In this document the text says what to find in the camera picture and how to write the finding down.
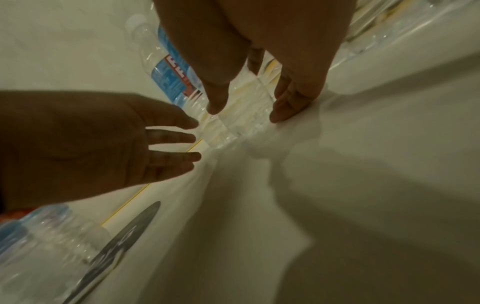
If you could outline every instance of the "yellow strip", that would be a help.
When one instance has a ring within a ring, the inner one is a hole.
[[[190,149],[187,150],[187,152],[190,152],[191,150],[193,150],[193,148],[195,148],[203,139],[200,139],[199,141],[197,141],[193,146],[190,147]],[[132,196],[128,201],[126,201],[122,206],[120,206],[120,208],[118,208],[114,213],[112,213],[106,220],[105,222],[103,222],[102,225],[105,225],[106,222],[108,222],[112,217],[114,217],[117,213],[120,212],[120,210],[122,210],[125,206],[127,206],[131,201],[134,200],[134,198],[136,198],[142,191],[144,191],[148,186],[150,186],[151,184],[147,184],[145,186],[143,186],[142,189],[140,189],[137,193],[135,193],[134,196]]]

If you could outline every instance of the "blue label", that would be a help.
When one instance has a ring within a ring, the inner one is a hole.
[[[158,40],[166,48],[168,53],[175,59],[178,66],[185,72],[189,70],[189,64],[180,56],[179,52],[175,49],[173,44],[170,42],[167,34],[161,26],[158,27]]]
[[[171,103],[182,108],[185,104],[184,92],[187,86],[179,78],[178,74],[168,64],[166,59],[160,61],[151,73],[151,78],[156,85],[170,99]]]

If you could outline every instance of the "white bottle cap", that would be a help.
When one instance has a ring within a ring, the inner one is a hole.
[[[135,14],[131,16],[126,22],[125,22],[125,29],[129,35],[131,35],[136,28],[139,26],[147,23],[147,19],[144,15],[142,14]]]

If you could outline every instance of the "white table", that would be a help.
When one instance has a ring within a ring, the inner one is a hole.
[[[345,95],[218,160],[197,146],[105,224],[163,203],[85,302],[480,302],[478,16],[343,64]]]

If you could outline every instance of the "hand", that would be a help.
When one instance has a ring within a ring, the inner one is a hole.
[[[7,210],[86,198],[173,178],[199,153],[150,151],[193,143],[151,130],[198,122],[180,108],[133,94],[0,92],[0,189]]]
[[[154,0],[172,42],[203,81],[211,114],[227,103],[246,59],[268,50],[283,64],[270,120],[284,121],[321,93],[356,0]]]

